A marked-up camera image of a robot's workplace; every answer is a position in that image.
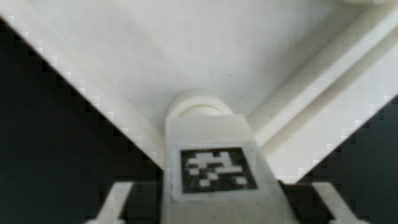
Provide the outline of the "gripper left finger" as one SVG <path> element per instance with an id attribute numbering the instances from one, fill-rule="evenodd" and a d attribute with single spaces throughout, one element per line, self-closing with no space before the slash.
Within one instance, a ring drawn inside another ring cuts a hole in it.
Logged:
<path id="1" fill-rule="evenodd" d="M 114 183 L 96 218 L 84 224 L 126 224 L 126 221 L 121 219 L 121 213 L 133 185 L 133 182 Z"/>

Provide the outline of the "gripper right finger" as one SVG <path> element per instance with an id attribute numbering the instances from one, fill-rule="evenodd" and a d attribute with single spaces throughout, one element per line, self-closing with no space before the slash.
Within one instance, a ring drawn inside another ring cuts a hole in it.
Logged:
<path id="1" fill-rule="evenodd" d="M 357 218 L 332 184 L 329 182 L 313 182 L 311 185 L 334 216 L 329 224 L 370 224 L 368 221 Z"/>

